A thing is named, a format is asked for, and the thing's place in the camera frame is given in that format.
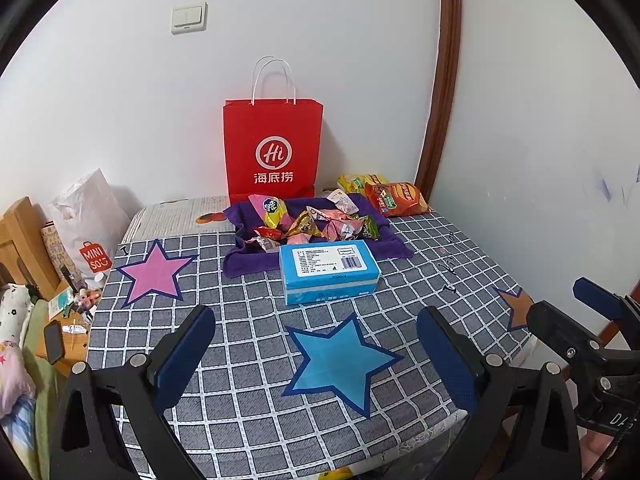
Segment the metal bolt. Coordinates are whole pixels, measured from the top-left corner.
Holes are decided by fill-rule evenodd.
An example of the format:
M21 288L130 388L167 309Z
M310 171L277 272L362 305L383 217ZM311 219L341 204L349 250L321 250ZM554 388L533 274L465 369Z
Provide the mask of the metal bolt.
M84 372L85 368L86 368L86 364L80 361L79 363L76 363L71 367L71 371L77 375Z
M130 360L131 366L135 366L136 368L142 366L146 363L146 355L144 354L135 354Z
M502 366L502 358L498 354L487 354L485 359L489 366Z
M546 371L551 375L558 375L560 373L560 367L554 362L549 362L546 364Z

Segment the checkered tablecloth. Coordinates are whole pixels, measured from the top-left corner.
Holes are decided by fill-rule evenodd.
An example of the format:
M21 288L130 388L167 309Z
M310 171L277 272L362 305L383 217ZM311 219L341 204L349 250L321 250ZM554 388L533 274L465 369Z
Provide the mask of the checkered tablecloth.
M169 256L199 255L178 276L184 300L150 294L122 309L130 281L113 271L91 330L88 363L119 366L151 351L194 305L205 304L220 322L216 335L182 399L164 414L204 476L304 478L421 444L463 413L417 339L420 309L437 306L483 353L507 360L529 333L507 332L509 309L494 289L517 290L516 283L445 218L433 213L392 219L392 225L415 256L380 261L375 294L304 306L285 306L277 270L227 278L221 264L232 234L162 240ZM121 246L114 266L142 261L151 243ZM354 311L368 342L405 356L373 377L371 417L332 393L283 397L302 361L285 327L327 333ZM126 412L114 409L136 468L152 478Z

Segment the white wall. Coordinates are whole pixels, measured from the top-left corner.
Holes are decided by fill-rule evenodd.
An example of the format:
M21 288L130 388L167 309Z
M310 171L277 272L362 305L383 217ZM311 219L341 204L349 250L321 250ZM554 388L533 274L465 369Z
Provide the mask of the white wall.
M628 294L640 278L640 91L573 0L464 0L463 8L431 203L534 300L598 333L606 321L574 300L572 285L587 276Z
M254 62L292 65L324 104L318 184L344 172L415 177L430 107L440 0L206 0L207 28L172 36L200 0L60 0L0 78L0 211L47 203L100 166L128 199L226 193L225 99ZM263 96L284 82L268 78ZM156 160L162 171L148 170Z

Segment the black phone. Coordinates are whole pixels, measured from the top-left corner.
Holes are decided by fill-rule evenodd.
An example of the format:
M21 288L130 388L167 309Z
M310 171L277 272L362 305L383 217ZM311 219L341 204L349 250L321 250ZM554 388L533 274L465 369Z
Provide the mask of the black phone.
M58 320L53 320L44 327L44 346L47 349L47 361L49 361L49 364L53 365L65 356L62 327Z

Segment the blue gripper pad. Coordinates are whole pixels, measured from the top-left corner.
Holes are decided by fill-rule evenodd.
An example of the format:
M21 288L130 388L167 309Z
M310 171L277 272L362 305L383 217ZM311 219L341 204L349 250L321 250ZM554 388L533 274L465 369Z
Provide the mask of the blue gripper pad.
M459 336L433 306L428 306L418 313L417 331L424 351L431 359L454 404L469 414L473 413L479 400L476 375L469 369L450 339L450 336L464 336Z
M590 306L610 321L622 318L620 298L591 280L579 278L574 283L574 298Z
M156 375L156 410L159 413L178 403L215 331L216 316L210 308L204 308Z

